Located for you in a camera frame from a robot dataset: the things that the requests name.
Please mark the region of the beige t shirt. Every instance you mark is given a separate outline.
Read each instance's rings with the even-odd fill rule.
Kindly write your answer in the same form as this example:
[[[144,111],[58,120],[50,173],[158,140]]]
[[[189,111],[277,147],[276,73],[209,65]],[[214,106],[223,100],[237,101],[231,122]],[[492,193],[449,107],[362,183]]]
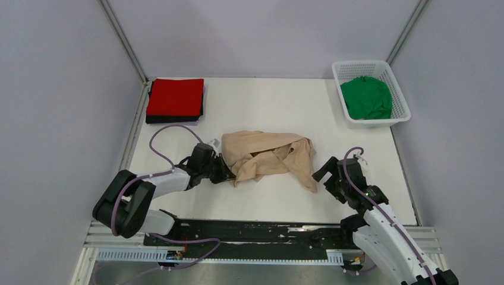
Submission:
[[[238,131],[222,135],[222,155],[235,175],[234,187],[260,181],[266,175],[292,173],[308,191],[317,192],[313,179],[312,140],[293,133]]]

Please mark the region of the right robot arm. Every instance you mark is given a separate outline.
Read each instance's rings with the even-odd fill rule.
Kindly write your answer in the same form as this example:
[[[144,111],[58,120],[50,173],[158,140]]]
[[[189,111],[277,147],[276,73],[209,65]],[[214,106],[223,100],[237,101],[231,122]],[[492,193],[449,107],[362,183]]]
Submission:
[[[341,220],[339,239],[344,246],[363,250],[395,284],[459,283],[452,270],[441,269],[417,245],[382,190],[367,183],[358,156],[331,157],[312,177],[319,182],[326,174],[326,190],[356,211]]]

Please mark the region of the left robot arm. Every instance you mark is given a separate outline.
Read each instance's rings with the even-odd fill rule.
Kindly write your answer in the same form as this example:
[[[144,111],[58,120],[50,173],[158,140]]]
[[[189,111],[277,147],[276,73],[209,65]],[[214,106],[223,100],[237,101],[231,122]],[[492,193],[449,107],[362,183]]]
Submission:
[[[219,184],[235,179],[235,175],[212,145],[198,143],[191,155],[171,170],[148,175],[119,171],[96,203],[92,217],[115,236],[128,239],[138,232],[155,233],[167,245],[176,245],[182,229],[175,225],[175,217],[152,210],[150,205],[155,198],[192,189],[203,179]]]

